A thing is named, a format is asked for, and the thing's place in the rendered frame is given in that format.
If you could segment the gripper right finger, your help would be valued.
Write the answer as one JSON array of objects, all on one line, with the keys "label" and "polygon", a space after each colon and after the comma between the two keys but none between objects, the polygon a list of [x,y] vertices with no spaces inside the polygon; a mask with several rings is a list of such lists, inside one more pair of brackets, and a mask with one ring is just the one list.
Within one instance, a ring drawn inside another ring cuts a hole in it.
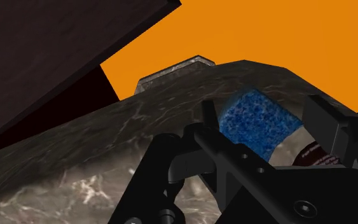
[{"label": "gripper right finger", "polygon": [[358,168],[358,116],[346,116],[321,96],[309,95],[302,122],[326,153],[347,168]]}]

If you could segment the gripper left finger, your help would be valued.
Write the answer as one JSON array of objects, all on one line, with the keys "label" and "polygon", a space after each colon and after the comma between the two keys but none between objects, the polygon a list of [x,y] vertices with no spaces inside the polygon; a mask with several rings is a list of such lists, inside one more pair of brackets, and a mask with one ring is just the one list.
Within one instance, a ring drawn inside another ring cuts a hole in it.
[{"label": "gripper left finger", "polygon": [[256,177],[271,166],[220,133],[212,100],[202,101],[202,113],[203,122],[185,126],[182,137],[152,139],[107,224],[186,224],[175,199],[192,176],[218,204],[215,224],[279,224],[256,197]]}]

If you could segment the dark red lettered object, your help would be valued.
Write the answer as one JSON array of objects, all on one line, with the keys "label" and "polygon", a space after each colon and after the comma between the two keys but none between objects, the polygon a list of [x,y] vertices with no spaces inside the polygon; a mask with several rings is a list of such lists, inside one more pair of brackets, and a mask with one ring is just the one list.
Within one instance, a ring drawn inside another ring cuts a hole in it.
[{"label": "dark red lettered object", "polygon": [[304,147],[294,159],[292,165],[312,166],[312,165],[336,165],[341,164],[336,156],[327,154],[316,141]]}]

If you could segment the blue speckled sponge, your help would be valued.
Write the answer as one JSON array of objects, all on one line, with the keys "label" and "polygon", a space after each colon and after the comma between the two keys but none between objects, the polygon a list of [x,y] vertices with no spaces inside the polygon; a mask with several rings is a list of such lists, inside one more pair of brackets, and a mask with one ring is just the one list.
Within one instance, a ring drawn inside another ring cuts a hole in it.
[{"label": "blue speckled sponge", "polygon": [[297,116],[255,88],[234,93],[223,106],[218,121],[219,131],[231,142],[245,144],[265,161],[302,126]]}]

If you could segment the grey marble block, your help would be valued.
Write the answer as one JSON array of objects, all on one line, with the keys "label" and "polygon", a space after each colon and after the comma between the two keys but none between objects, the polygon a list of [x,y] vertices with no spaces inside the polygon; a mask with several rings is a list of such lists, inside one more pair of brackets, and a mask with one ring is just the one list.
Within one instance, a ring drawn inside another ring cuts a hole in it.
[{"label": "grey marble block", "polygon": [[141,78],[135,88],[134,94],[139,94],[153,87],[172,81],[178,77],[215,66],[215,62],[201,55],[188,58],[165,69]]}]

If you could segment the dark brown cabinet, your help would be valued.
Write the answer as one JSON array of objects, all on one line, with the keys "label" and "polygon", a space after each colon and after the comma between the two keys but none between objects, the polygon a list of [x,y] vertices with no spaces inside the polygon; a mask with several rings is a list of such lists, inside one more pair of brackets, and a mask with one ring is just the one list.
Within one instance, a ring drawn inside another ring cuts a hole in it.
[{"label": "dark brown cabinet", "polygon": [[180,3],[0,0],[0,135]]}]

